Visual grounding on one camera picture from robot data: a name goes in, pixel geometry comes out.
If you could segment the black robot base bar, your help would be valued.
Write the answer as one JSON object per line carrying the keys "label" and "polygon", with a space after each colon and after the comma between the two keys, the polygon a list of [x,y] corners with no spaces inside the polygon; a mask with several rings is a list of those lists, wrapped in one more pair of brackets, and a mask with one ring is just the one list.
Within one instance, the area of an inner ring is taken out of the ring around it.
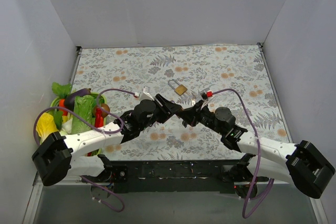
{"label": "black robot base bar", "polygon": [[231,194],[235,191],[235,183],[248,183],[252,177],[245,162],[224,159],[109,161],[98,175],[85,175],[84,179],[112,184],[116,194],[203,191]]}

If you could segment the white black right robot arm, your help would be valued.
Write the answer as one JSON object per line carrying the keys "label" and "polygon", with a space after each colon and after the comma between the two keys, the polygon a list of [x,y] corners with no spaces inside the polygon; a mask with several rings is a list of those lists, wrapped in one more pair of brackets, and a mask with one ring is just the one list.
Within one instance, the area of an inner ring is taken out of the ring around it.
{"label": "white black right robot arm", "polygon": [[193,107],[180,109],[176,115],[184,126],[200,123],[220,134],[228,149],[243,153],[241,160],[224,172],[228,181],[248,181],[259,173],[261,177],[293,184],[303,194],[319,199],[335,174],[335,168],[312,143],[257,138],[236,124],[229,108],[219,107],[211,112],[200,101]]}

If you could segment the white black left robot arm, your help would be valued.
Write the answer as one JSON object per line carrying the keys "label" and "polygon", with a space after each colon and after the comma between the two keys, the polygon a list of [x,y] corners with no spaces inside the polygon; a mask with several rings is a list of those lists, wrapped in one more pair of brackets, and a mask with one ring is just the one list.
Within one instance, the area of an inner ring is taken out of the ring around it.
{"label": "white black left robot arm", "polygon": [[179,104],[160,94],[153,99],[141,99],[134,109],[103,127],[65,136],[59,132],[50,133],[32,155],[33,163],[45,186],[54,185],[69,174],[106,182],[111,178],[111,168],[102,158],[88,157],[87,153],[130,141],[147,127],[165,123],[181,110]]}

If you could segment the long shackle brass padlock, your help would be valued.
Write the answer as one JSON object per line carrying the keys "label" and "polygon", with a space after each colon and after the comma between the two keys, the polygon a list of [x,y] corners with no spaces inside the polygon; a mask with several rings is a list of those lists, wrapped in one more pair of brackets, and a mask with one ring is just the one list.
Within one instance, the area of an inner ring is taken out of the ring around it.
{"label": "long shackle brass padlock", "polygon": [[184,93],[187,92],[187,87],[180,84],[175,79],[170,79],[167,83],[174,90],[174,92],[178,94],[179,96],[182,96]]}

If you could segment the brown toy mushroom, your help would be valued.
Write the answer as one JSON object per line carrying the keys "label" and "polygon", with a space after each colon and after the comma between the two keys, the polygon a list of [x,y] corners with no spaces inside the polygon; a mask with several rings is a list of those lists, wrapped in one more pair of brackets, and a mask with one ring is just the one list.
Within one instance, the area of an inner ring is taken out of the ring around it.
{"label": "brown toy mushroom", "polygon": [[100,104],[100,110],[101,110],[101,116],[103,118],[106,118],[109,115],[109,113],[110,113],[110,108],[105,103]]}

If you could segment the floral patterned table mat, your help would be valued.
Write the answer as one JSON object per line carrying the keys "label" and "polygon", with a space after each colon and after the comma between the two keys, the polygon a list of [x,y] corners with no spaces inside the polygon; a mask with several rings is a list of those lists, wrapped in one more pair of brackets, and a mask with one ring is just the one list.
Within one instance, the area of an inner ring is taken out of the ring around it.
{"label": "floral patterned table mat", "polygon": [[[175,79],[187,87],[179,96],[168,85]],[[138,101],[130,92],[145,86],[150,94],[161,94],[184,108],[200,99],[200,92],[215,92],[208,107],[215,111],[228,107],[239,126],[278,142],[291,138],[276,100],[259,47],[179,46],[143,48],[83,49],[73,88],[103,92],[112,114],[133,109]],[[202,126],[183,127],[172,117],[155,124],[135,140],[106,147],[111,160],[192,160],[239,159],[241,153],[229,150],[221,137]]]}

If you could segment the red toy chili pepper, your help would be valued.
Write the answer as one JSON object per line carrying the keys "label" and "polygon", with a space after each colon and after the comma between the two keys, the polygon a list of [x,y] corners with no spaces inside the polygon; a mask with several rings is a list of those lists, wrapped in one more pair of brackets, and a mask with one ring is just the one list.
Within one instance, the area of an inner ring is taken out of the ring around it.
{"label": "red toy chili pepper", "polygon": [[104,126],[104,118],[102,116],[102,110],[98,107],[95,108],[95,127],[100,128]]}

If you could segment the green toy lettuce leaf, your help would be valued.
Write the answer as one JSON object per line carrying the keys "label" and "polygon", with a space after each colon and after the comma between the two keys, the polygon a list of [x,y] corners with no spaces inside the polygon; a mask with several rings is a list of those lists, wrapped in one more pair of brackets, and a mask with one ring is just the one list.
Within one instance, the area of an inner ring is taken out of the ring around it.
{"label": "green toy lettuce leaf", "polygon": [[[80,116],[84,121],[90,125],[94,124],[92,115],[92,109],[95,106],[95,99],[91,95],[85,95],[83,97],[76,97],[74,113]],[[85,122],[81,121],[77,117],[73,117],[71,125],[71,134],[80,134],[86,131],[90,131],[91,127]]]}

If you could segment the green plastic vegetable tray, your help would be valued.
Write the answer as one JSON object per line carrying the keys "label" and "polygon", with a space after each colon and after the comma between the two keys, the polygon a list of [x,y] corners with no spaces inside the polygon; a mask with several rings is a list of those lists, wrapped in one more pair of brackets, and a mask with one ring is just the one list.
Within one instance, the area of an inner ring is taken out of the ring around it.
{"label": "green plastic vegetable tray", "polygon": [[[71,134],[71,125],[72,125],[72,119],[73,119],[74,116],[77,117],[78,119],[80,119],[81,121],[85,122],[86,124],[88,123],[88,122],[84,121],[80,116],[75,114],[72,110],[69,110],[67,108],[64,108],[64,110],[68,112],[68,115],[63,116],[62,111],[59,110],[59,109],[61,109],[61,107],[58,106],[59,100],[60,99],[65,99],[71,93],[63,93],[63,94],[57,93],[57,94],[58,94],[58,97],[56,97],[55,100],[51,104],[55,108],[52,109],[52,110],[46,111],[46,113],[49,113],[54,117],[56,127],[58,129],[58,132],[61,135]],[[102,95],[100,96],[100,95],[98,95],[97,93],[94,93],[94,92],[91,92],[91,96],[94,97],[94,101],[95,101],[95,106],[92,109],[92,115],[93,115],[93,119],[94,119],[94,122],[95,122],[95,114],[94,114],[95,113],[95,108],[97,107],[97,104],[100,105],[102,103],[106,103],[106,99],[105,99],[104,96],[102,96]]]}

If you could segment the purple toy eggplant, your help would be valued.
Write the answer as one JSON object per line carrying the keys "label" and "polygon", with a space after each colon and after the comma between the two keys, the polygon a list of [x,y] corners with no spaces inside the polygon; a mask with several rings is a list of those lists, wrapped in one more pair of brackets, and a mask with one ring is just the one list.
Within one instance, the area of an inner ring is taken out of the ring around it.
{"label": "purple toy eggplant", "polygon": [[85,95],[91,95],[91,89],[83,88],[74,93],[71,93],[65,98],[64,107],[73,111],[76,97],[83,97]]}

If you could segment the orange toy carrot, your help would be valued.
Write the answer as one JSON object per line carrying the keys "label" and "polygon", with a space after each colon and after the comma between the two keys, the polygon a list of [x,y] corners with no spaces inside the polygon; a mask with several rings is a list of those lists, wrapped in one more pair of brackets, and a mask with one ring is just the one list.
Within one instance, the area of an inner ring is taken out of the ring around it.
{"label": "orange toy carrot", "polygon": [[63,116],[67,116],[68,112],[64,110],[64,108],[65,108],[65,99],[60,99],[58,106],[61,107],[61,109],[59,109],[59,110],[62,111],[62,115]]}

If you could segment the yellow white toy cabbage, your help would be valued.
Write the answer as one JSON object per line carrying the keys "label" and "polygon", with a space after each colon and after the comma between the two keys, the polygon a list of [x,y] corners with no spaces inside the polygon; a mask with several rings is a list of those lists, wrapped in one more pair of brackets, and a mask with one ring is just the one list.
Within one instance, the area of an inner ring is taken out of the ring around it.
{"label": "yellow white toy cabbage", "polygon": [[49,113],[43,113],[37,120],[35,126],[35,132],[37,133],[38,143],[42,143],[51,133],[58,132],[54,117]]}

